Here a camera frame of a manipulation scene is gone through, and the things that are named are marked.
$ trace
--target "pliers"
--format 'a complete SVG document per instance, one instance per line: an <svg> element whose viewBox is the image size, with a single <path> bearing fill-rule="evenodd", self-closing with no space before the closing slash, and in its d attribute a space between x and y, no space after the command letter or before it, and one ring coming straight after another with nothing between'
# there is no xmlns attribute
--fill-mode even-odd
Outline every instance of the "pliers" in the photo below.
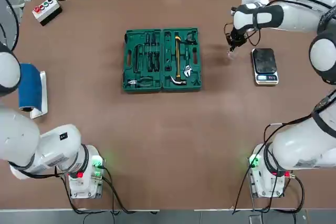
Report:
<svg viewBox="0 0 336 224"><path fill-rule="evenodd" d="M153 86L153 83L151 84L141 84L140 82L142 81L152 81L153 82L153 78L152 77L141 77L138 80L130 80L127 83L129 85L135 85L136 87L151 87Z"/></svg>

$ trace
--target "table surface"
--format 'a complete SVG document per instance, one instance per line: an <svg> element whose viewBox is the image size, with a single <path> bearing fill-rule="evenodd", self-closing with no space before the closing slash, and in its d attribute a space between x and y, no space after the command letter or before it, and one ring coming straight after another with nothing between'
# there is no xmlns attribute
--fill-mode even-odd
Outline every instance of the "table surface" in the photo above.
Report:
<svg viewBox="0 0 336 224"><path fill-rule="evenodd" d="M262 142L269 123L308 114L331 88L308 60L314 34L261 32L260 48L274 50L275 87L254 84L252 46L227 59L223 27L241 0L67 0L42 27L24 10L15 54L47 73L47 115L35 119L42 133L72 123L82 142L107 159L116 189L129 209L227 209L236 200L246 157ZM192 93L126 94L122 91L127 29L198 27L203 87ZM3 98L17 109L17 93ZM19 180L0 162L1 209L70 208L58 178ZM306 208L335 208L333 169L297 172ZM295 182L274 207L296 207ZM257 207L267 201L258 200ZM100 200L78 207L111 209L106 187ZM251 208L245 183L238 208Z"/></svg>

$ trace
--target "robotic arm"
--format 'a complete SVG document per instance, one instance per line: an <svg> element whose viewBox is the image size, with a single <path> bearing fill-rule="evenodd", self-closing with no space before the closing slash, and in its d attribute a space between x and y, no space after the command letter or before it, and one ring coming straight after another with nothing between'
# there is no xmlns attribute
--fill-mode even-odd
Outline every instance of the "robotic arm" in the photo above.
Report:
<svg viewBox="0 0 336 224"><path fill-rule="evenodd" d="M234 28L226 34L231 52L247 41L248 31L317 32L309 60L325 82L336 84L336 0L242 0L232 14ZM281 195L285 171L336 166L335 92L326 100L324 110L314 110L309 119L276 134L272 143L255 147L250 162L257 160L251 170L259 197L272 197L274 188Z"/></svg>
<svg viewBox="0 0 336 224"><path fill-rule="evenodd" d="M20 83L20 64L0 43L0 97ZM81 144L78 129L67 124L40 135L33 120L0 103L0 159L10 164L19 179L36 177L55 166L69 174L72 198L101 196L103 160L92 145Z"/></svg>
<svg viewBox="0 0 336 224"><path fill-rule="evenodd" d="M226 34L230 50L247 41L246 32L262 28L317 32L309 48L313 69L336 83L336 0L243 0L233 8L234 28Z"/></svg>

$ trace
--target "hammer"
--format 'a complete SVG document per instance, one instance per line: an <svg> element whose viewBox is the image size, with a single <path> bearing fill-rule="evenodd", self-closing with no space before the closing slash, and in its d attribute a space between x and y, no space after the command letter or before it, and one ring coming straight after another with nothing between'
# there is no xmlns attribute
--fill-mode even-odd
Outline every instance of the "hammer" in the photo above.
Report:
<svg viewBox="0 0 336 224"><path fill-rule="evenodd" d="M181 75L180 75L180 43L181 38L179 36L175 36L175 42L176 42L176 78L174 79L172 76L170 76L170 79L175 85L187 85L186 81L181 81Z"/></svg>

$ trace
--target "toolbox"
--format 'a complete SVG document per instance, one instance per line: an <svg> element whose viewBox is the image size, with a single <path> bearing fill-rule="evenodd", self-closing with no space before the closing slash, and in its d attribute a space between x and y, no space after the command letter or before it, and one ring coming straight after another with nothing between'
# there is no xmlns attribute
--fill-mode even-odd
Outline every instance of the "toolbox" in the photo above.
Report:
<svg viewBox="0 0 336 224"><path fill-rule="evenodd" d="M128 30L122 87L126 92L201 89L197 28Z"/></svg>

